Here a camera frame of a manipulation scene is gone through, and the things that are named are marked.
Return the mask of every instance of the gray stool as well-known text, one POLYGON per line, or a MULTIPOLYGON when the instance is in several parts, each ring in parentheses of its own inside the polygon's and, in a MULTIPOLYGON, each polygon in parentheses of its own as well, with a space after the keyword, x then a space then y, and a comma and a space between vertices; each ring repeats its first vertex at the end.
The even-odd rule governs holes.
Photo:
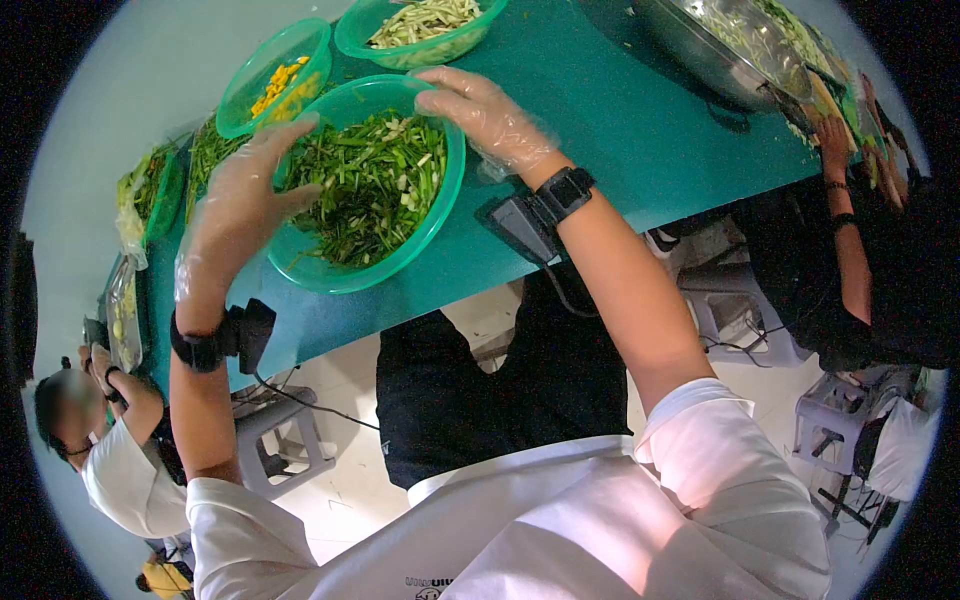
POLYGON ((848 383, 833 373, 824 373, 820 380, 797 400, 793 456, 841 475, 852 474, 853 451, 872 406, 869 391, 848 383), (860 402, 855 412, 843 410, 849 401, 848 397, 860 402), (817 427, 824 431, 825 439, 813 439, 817 427), (834 462, 820 458, 830 443, 837 442, 843 442, 843 446, 834 462))
MULTIPOLYGON (((291 396, 296 396, 307 404, 314 404, 317 395, 309 388, 289 387, 284 390, 291 396)), ((278 396, 276 400, 264 408, 254 411, 236 420, 237 428, 237 455, 240 459, 240 473, 243 475, 244 487, 256 492, 268 500, 275 500, 293 488, 333 468, 336 459, 325 458, 320 448, 320 438, 317 435, 316 423, 313 420, 313 409, 303 406, 299 402, 278 396), (295 473, 274 485, 270 483, 257 444, 265 434, 276 431, 283 423, 292 420, 300 431, 303 448, 306 449, 306 470, 295 473)))
MULTIPOLYGON (((750 263, 716 265, 707 263, 695 269, 681 271, 677 287, 693 305, 700 333, 719 342, 720 331, 710 308, 711 300, 747 297, 754 302, 763 318, 763 327, 772 331, 783 323, 770 305, 760 286, 756 284, 750 263)), ((810 357, 810 350, 800 348, 786 329, 772 331, 766 336, 766 351, 751 350, 756 362, 764 367, 799 367, 810 357)), ((710 360, 753 365, 746 352, 736 348, 715 346, 709 350, 710 360)))

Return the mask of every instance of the white stool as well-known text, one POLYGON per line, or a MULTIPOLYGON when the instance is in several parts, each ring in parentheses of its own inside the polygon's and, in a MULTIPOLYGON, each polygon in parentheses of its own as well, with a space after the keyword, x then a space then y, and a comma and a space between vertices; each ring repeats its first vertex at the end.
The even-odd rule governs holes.
POLYGON ((724 298, 748 298, 760 311, 763 328, 770 331, 766 335, 766 351, 751 350, 751 356, 736 348, 715 346, 708 351, 710 360, 753 365, 756 362, 764 367, 799 367, 812 352, 800 348, 786 329, 777 329, 783 323, 777 311, 770 305, 760 286, 754 279, 750 263, 706 265, 681 271, 677 277, 677 287, 693 306, 697 325, 701 335, 716 342, 720 341, 720 331, 716 317, 710 307, 711 300, 724 298))
POLYGON ((868 391, 840 379, 833 373, 824 373, 820 380, 797 400, 793 456, 842 475, 852 474, 853 451, 863 424, 870 416, 871 406, 868 391), (843 410, 850 399, 860 401, 860 406, 853 413, 843 410), (814 439, 818 427, 826 434, 823 440, 814 439), (827 445, 839 442, 843 445, 833 462, 821 458, 827 445))

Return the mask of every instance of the black hair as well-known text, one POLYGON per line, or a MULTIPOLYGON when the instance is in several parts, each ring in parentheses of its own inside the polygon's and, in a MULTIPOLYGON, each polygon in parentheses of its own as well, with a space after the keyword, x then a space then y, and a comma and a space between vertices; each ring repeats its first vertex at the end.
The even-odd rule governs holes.
MULTIPOLYGON (((60 359, 60 366, 64 370, 69 369, 70 359, 63 356, 60 359)), ((36 431, 40 434, 40 438, 47 445, 47 448, 56 452, 57 456, 61 457, 64 462, 69 463, 66 444, 52 431, 54 424, 60 417, 60 397, 63 394, 65 381, 65 378, 58 377, 58 374, 60 372, 56 372, 50 377, 44 377, 36 384, 36 390, 34 390, 36 431)))
POLYGON ((136 576, 136 587, 140 591, 146 591, 147 593, 150 593, 151 591, 153 591, 150 588, 150 584, 147 583, 147 576, 144 575, 143 573, 140 573, 139 575, 136 576))

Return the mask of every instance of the bracelet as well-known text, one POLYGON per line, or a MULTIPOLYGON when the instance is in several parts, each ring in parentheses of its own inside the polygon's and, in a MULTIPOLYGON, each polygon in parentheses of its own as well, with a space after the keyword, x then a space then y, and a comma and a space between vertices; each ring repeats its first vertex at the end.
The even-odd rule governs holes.
POLYGON ((111 388, 113 386, 110 385, 110 374, 116 371, 123 372, 123 370, 117 367, 116 365, 110 365, 109 367, 107 367, 107 372, 104 373, 104 381, 106 381, 107 385, 109 385, 111 388))
POLYGON ((833 232, 836 233, 847 225, 856 227, 856 217, 852 212, 841 212, 833 217, 833 232))

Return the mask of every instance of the yellow shirt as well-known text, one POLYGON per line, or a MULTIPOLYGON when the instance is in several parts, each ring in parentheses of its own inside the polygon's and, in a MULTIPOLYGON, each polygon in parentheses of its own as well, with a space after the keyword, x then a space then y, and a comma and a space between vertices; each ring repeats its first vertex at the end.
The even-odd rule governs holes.
POLYGON ((156 595, 169 600, 182 591, 191 589, 190 582, 172 564, 143 564, 143 575, 156 595))

